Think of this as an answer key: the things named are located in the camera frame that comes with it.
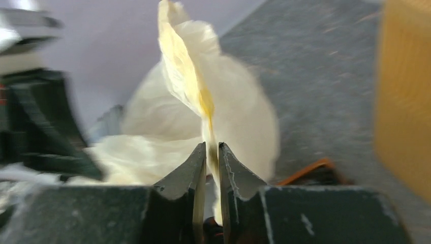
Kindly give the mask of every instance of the white plastic bag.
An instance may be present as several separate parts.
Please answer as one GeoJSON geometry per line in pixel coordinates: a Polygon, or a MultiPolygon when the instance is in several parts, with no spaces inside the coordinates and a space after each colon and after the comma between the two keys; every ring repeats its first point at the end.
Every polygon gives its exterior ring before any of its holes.
{"type": "MultiPolygon", "coordinates": [[[[190,20],[180,3],[159,3],[160,31],[163,24],[174,30],[187,53],[176,52],[175,42],[160,38],[162,59],[129,101],[123,135],[109,136],[89,148],[108,171],[108,183],[153,184],[183,163],[203,141],[202,111],[187,96],[190,88],[184,70],[174,65],[177,59],[184,63],[181,55],[188,56],[212,96],[217,141],[227,143],[238,160],[259,177],[270,179],[279,154],[279,127],[257,79],[239,61],[222,53],[210,24],[190,20]]],[[[190,65],[183,64],[183,68],[190,69],[190,65]]],[[[219,201],[214,214],[221,224],[219,201]]]]}

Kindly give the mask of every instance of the yellow wooden object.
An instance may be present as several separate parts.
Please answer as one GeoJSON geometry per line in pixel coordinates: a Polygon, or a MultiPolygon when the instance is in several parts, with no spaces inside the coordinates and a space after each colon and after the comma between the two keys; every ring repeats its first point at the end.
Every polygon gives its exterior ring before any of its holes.
{"type": "Polygon", "coordinates": [[[376,152],[431,202],[431,0],[386,0],[378,58],[376,152]]]}

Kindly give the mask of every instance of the plastic bag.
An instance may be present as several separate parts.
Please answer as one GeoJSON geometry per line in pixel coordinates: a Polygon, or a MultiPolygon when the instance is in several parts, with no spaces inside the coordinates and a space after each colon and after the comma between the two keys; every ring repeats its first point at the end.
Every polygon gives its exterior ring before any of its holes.
{"type": "MultiPolygon", "coordinates": [[[[173,45],[176,42],[159,38],[161,61],[126,106],[123,135],[106,137],[89,148],[108,171],[107,182],[151,185],[182,164],[204,140],[202,111],[188,94],[190,77],[180,69],[198,72],[212,96],[215,138],[227,143],[238,160],[263,180],[270,179],[279,154],[279,127],[258,80],[246,66],[222,53],[210,24],[190,20],[180,3],[160,1],[161,32],[163,25],[182,41],[182,52],[173,45]]],[[[222,224],[220,200],[214,214],[222,224]]]]}

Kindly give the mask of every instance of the white wall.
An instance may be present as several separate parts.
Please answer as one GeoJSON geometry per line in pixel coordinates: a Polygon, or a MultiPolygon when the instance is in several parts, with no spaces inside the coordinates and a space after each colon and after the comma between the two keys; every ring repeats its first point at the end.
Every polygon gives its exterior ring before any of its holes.
{"type": "MultiPolygon", "coordinates": [[[[228,31],[265,0],[183,0],[194,19],[228,31]]],[[[50,67],[70,72],[77,119],[88,128],[123,104],[158,61],[157,0],[45,0],[65,24],[64,38],[43,51],[50,67]]]]}

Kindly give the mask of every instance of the gray carpet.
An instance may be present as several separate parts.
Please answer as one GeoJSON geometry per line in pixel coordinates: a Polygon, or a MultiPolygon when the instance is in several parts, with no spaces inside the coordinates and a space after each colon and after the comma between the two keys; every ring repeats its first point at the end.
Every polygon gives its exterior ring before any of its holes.
{"type": "Polygon", "coordinates": [[[255,67],[277,109],[278,179],[330,157],[347,177],[389,195],[415,243],[430,243],[431,207],[373,152],[379,9],[358,0],[269,0],[221,44],[255,67]]]}

